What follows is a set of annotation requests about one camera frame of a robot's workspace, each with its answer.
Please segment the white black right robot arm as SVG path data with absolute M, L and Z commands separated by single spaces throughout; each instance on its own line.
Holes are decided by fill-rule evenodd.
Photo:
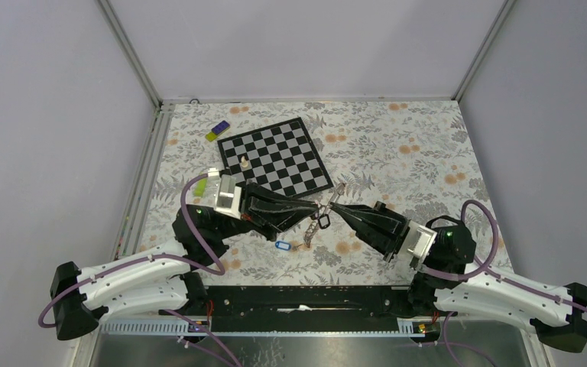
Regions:
M 378 202 L 373 207 L 329 207 L 356 236 L 391 261 L 400 253 L 410 258 L 415 274 L 400 304 L 400 317 L 431 313 L 465 313 L 501 321 L 533 333 L 551 348 L 580 353 L 587 343 L 587 287 L 532 281 L 495 269 L 498 227 L 492 227 L 492 248 L 484 261 L 475 255 L 476 241 L 461 219 L 440 216 L 420 224 Z

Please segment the blue capped key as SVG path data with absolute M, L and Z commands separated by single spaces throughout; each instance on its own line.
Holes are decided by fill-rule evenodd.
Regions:
M 285 241 L 276 241 L 274 244 L 275 248 L 282 250 L 282 251 L 290 251 L 292 249 L 292 245 L 289 242 Z

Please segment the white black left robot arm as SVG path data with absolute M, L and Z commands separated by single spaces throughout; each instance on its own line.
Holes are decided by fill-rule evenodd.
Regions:
M 57 266 L 50 303 L 38 317 L 60 341 L 80 338 L 115 315 L 206 306 L 202 289 L 186 285 L 183 275 L 201 270 L 225 274 L 224 239 L 256 232 L 268 241 L 306 218 L 318 215 L 317 203 L 289 198 L 256 183 L 219 189 L 212 206 L 183 202 L 172 223 L 174 238 L 106 264 L 79 268 Z

